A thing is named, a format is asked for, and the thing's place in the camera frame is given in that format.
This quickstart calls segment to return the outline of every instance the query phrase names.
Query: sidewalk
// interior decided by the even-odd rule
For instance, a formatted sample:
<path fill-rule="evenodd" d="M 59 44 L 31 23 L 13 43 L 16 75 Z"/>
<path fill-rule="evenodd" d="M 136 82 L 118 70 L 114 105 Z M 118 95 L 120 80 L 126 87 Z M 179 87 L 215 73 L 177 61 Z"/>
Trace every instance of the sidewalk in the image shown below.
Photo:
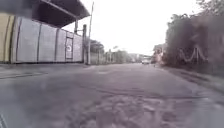
<path fill-rule="evenodd" d="M 190 82 L 197 83 L 200 86 L 215 90 L 219 93 L 224 94 L 224 79 L 220 77 L 214 77 L 207 74 L 201 74 L 197 72 L 190 72 L 183 69 L 176 68 L 165 68 L 169 72 L 176 74 Z"/>
<path fill-rule="evenodd" d="M 37 76 L 88 67 L 84 64 L 1 64 L 0 79 Z"/>

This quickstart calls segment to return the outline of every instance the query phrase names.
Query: vegetation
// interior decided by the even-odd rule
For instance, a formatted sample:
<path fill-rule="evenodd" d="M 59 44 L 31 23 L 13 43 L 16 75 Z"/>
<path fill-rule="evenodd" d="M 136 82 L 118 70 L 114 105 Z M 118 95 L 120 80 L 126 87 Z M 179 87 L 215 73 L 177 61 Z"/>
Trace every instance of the vegetation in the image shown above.
<path fill-rule="evenodd" d="M 166 54 L 164 61 L 172 66 L 194 66 L 206 69 L 219 67 L 224 62 L 224 1 L 197 0 L 203 11 L 195 15 L 173 15 L 166 33 Z M 190 58 L 195 47 L 202 56 L 186 62 L 180 57 L 182 50 Z"/>

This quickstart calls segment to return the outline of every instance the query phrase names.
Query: road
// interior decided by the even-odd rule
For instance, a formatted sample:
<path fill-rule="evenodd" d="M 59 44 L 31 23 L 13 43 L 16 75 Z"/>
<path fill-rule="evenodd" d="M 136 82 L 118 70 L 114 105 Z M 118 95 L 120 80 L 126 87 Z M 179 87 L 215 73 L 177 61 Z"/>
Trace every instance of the road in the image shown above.
<path fill-rule="evenodd" d="M 0 79 L 0 114 L 7 128 L 224 126 L 224 108 L 216 102 L 222 94 L 159 67 L 50 69 Z"/>

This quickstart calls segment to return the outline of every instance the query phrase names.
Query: building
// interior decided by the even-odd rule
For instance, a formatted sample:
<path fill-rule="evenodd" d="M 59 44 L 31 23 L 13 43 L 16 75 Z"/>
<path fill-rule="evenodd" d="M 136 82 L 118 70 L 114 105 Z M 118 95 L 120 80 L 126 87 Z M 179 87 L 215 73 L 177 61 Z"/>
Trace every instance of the building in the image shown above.
<path fill-rule="evenodd" d="M 10 2 L 19 3 L 13 4 L 15 8 L 12 9 L 8 6 Z M 88 12 L 78 0 L 63 0 L 63 3 L 61 0 L 50 2 L 53 4 L 45 3 L 43 0 L 0 1 L 0 8 L 5 4 L 1 9 L 16 14 L 0 13 L 0 62 L 84 61 L 83 36 L 59 27 L 88 16 Z"/>

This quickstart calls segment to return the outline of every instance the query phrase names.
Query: roof overhang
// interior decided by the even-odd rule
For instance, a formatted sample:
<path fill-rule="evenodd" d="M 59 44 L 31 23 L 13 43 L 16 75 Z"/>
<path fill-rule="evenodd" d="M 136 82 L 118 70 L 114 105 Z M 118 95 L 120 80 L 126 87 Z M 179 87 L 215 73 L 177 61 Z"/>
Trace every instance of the roof overhang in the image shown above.
<path fill-rule="evenodd" d="M 38 15 L 33 18 L 57 27 L 63 27 L 75 20 L 80 20 L 90 15 L 79 0 L 40 1 L 37 9 Z"/>

